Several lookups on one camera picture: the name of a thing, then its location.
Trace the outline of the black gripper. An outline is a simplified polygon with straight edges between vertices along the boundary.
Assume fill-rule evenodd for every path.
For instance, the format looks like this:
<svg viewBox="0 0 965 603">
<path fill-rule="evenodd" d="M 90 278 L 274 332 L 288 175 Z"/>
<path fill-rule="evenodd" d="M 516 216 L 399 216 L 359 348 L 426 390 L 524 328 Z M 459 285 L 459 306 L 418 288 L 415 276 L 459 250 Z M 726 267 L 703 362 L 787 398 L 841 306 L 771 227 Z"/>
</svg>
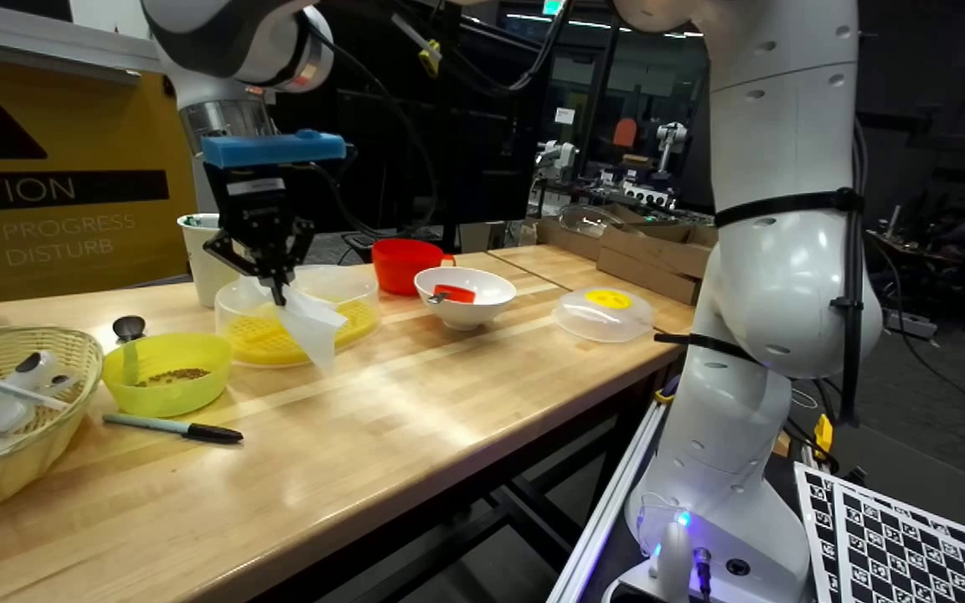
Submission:
<svg viewBox="0 0 965 603">
<path fill-rule="evenodd" d="M 288 198 L 277 169 L 204 169 L 217 205 L 217 233 L 207 256 L 265 280 L 274 306 L 286 306 L 293 270 L 306 260 L 316 224 Z"/>
</svg>

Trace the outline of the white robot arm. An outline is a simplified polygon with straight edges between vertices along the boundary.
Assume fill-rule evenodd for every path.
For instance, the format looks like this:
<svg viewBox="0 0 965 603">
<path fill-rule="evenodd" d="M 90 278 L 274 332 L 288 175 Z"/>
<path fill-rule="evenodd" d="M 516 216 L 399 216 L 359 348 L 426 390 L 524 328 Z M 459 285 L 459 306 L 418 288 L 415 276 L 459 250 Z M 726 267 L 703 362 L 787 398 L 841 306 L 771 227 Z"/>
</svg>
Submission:
<svg viewBox="0 0 965 603">
<path fill-rule="evenodd" d="M 697 27 L 712 61 L 715 249 L 677 398 L 622 504 L 637 562 L 611 596 L 825 603 L 764 463 L 800 377 L 877 343 L 853 175 L 858 0 L 611 0 L 637 30 Z"/>
</svg>

